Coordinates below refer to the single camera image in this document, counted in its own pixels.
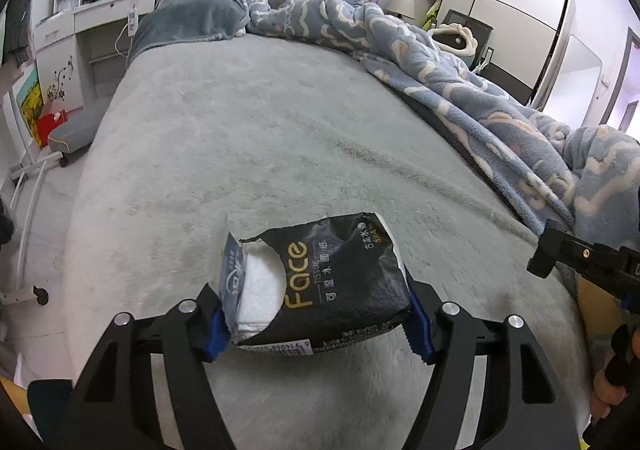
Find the silver bolt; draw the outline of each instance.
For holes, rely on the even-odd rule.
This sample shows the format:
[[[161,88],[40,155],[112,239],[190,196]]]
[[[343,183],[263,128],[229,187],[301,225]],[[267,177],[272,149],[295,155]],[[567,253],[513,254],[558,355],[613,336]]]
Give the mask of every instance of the silver bolt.
[[[524,320],[518,315],[511,315],[509,317],[509,324],[516,329],[520,329],[524,326]]]
[[[116,325],[127,325],[131,320],[131,315],[129,313],[118,313],[113,317],[113,323]]]
[[[460,313],[460,306],[455,302],[445,302],[444,304],[442,304],[442,310],[447,315],[455,316]]]
[[[196,311],[196,307],[196,301],[191,299],[183,300],[178,304],[178,309],[181,313],[193,313]]]

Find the power outlet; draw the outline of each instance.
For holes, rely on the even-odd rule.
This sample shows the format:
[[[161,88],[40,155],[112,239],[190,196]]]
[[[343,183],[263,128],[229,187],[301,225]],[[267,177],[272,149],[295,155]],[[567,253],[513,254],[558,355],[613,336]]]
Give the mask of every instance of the power outlet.
[[[138,30],[138,9],[133,7],[127,14],[127,35],[133,37]]]

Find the bed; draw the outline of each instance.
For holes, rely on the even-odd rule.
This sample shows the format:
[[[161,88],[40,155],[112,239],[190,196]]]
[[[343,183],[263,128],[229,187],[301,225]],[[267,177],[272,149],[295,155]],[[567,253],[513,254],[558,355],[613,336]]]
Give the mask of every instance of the bed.
[[[271,0],[275,6],[284,0]],[[472,315],[524,317],[588,420],[577,307],[526,271],[536,236],[452,147],[349,56],[247,35],[143,52],[87,155],[65,252],[66,341],[78,375],[108,322],[194,297],[212,277],[211,225],[240,237],[381,213],[414,278]],[[478,359],[459,447],[481,402]],[[179,448],[161,379],[165,442]],[[207,375],[238,449],[401,448],[429,371],[402,330],[309,358],[229,348]]]

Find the table lamp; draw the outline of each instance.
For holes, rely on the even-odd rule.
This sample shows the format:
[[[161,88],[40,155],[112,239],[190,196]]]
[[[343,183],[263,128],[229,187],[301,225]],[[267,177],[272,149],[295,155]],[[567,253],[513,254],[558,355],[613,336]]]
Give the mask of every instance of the table lamp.
[[[385,10],[399,19],[402,17],[415,18],[414,0],[391,0]]]

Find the black tissue package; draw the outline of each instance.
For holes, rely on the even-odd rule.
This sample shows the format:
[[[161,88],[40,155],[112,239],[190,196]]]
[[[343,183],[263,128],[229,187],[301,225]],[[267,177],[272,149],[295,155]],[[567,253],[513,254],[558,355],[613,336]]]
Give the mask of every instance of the black tissue package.
[[[218,244],[217,288],[242,349],[319,353],[391,331],[410,315],[404,265],[378,214],[325,217],[241,241],[227,230]]]

